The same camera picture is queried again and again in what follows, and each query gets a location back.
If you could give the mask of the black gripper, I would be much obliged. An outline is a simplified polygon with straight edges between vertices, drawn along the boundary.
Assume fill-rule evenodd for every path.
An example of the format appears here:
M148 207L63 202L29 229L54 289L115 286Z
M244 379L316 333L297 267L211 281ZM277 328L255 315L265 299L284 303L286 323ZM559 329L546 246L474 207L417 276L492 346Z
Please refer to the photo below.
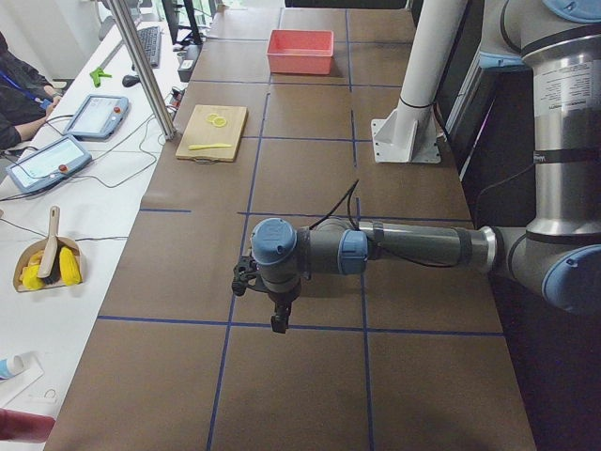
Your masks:
M284 292L268 293L269 298L274 302L274 314L270 318L271 329L276 334L285 334L288 329L289 314L292 311L293 302L301 295L301 282Z

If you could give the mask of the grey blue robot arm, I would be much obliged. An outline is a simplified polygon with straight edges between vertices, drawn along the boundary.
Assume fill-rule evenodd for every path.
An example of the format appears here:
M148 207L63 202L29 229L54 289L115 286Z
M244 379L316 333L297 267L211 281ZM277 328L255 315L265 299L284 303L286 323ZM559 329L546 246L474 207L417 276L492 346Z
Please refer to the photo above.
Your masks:
M600 5L596 1L488 1L481 66L533 72L536 213L525 227L395 225L327 216L295 228L258 223L232 289L273 301L287 330L301 282L358 274L370 260L496 272L573 314L600 309Z

